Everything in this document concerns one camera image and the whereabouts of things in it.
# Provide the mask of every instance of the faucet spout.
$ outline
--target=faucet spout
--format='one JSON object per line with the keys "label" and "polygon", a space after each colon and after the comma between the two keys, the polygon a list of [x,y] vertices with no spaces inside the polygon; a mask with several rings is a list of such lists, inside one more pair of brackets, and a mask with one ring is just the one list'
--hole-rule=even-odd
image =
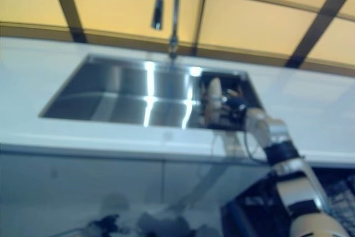
{"label": "faucet spout", "polygon": [[174,0],[174,13],[173,13],[173,31],[171,33],[169,42],[169,56],[172,61],[175,60],[177,56],[177,51],[179,47],[179,37],[178,37],[178,22],[179,22],[179,8],[180,0]]}
{"label": "faucet spout", "polygon": [[[163,18],[163,1],[164,0],[155,0],[154,14],[152,27],[157,30],[162,29],[162,18]],[[169,40],[169,57],[174,62],[178,47],[179,47],[179,38],[178,38],[178,22],[179,22],[179,8],[180,0],[174,0],[174,10],[173,10],[173,28]]]}
{"label": "faucet spout", "polygon": [[164,0],[155,0],[152,28],[161,30],[163,28],[163,8]]}

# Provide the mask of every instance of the kitchen counter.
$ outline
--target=kitchen counter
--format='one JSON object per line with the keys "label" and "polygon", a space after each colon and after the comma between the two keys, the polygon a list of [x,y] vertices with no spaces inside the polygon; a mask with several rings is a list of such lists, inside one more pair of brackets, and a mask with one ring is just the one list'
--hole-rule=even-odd
{"label": "kitchen counter", "polygon": [[[2,149],[35,152],[45,147],[47,153],[124,152],[159,158],[244,157],[234,138],[207,129],[39,117],[91,53],[132,61],[169,61],[162,53],[1,37],[0,142],[9,144]],[[265,109],[287,123],[302,155],[314,163],[355,164],[355,78],[194,57],[179,57],[177,64],[247,71]],[[260,149],[256,157],[263,157]]]}

